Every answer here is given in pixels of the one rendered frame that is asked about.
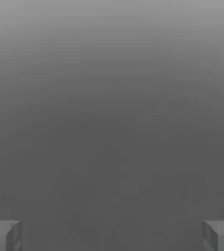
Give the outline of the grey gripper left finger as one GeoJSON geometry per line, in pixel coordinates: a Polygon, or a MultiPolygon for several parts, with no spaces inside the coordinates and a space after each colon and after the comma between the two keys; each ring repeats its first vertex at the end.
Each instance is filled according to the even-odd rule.
{"type": "Polygon", "coordinates": [[[23,251],[22,221],[0,220],[0,251],[23,251]]]}

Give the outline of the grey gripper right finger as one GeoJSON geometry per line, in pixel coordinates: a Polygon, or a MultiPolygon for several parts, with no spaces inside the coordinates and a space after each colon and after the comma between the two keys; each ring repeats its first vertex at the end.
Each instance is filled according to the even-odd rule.
{"type": "Polygon", "coordinates": [[[224,251],[224,220],[202,221],[204,251],[224,251]]]}

